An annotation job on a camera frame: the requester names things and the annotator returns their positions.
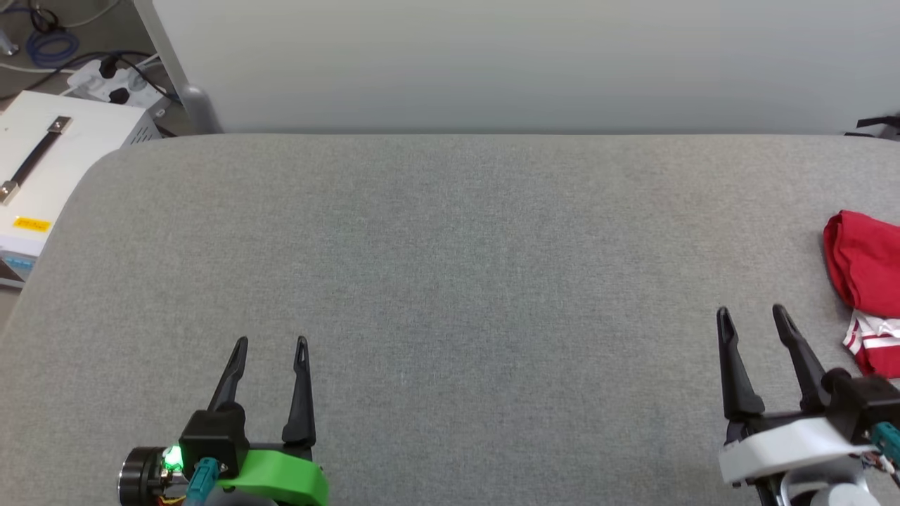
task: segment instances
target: gray fabric surface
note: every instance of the gray fabric surface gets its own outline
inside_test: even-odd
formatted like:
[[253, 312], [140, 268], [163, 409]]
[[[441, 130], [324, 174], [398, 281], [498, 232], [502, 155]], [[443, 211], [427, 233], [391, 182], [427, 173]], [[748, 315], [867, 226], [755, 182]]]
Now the gray fabric surface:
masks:
[[[115, 504], [250, 337], [277, 440], [311, 346], [332, 503], [754, 504], [720, 481], [715, 311], [770, 410], [799, 391], [770, 306], [855, 370], [821, 231], [900, 222], [892, 142], [215, 136], [87, 174], [0, 341], [4, 504]], [[874, 489], [885, 504], [889, 481]]]

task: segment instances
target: green led light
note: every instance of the green led light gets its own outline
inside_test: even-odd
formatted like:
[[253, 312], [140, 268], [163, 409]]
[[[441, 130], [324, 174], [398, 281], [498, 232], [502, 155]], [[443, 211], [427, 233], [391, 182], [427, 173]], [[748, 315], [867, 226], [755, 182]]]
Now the green led light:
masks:
[[163, 467], [169, 471], [181, 471], [185, 468], [181, 460], [181, 448], [178, 445], [168, 447], [163, 452]]

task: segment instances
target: folded red shirt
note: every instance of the folded red shirt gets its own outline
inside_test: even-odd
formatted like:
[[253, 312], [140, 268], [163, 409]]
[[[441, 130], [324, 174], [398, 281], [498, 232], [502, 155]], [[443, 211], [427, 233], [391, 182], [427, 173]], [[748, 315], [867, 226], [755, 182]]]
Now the folded red shirt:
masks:
[[858, 310], [900, 318], [900, 227], [841, 211], [823, 235], [828, 274], [841, 298]]

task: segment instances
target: white wall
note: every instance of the white wall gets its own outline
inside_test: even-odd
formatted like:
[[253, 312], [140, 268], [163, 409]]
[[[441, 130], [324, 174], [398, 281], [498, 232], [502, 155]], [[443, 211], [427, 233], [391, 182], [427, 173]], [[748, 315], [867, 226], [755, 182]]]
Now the white wall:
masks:
[[897, 0], [153, 5], [225, 131], [815, 133], [900, 110]]

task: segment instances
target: yellow label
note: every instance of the yellow label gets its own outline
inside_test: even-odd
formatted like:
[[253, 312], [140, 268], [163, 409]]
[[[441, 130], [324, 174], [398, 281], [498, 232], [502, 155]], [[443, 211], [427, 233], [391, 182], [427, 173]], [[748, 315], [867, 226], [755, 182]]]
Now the yellow label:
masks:
[[20, 229], [34, 230], [36, 232], [47, 232], [50, 230], [49, 221], [35, 220], [34, 218], [25, 218], [24, 216], [16, 218], [13, 226], [19, 227]]

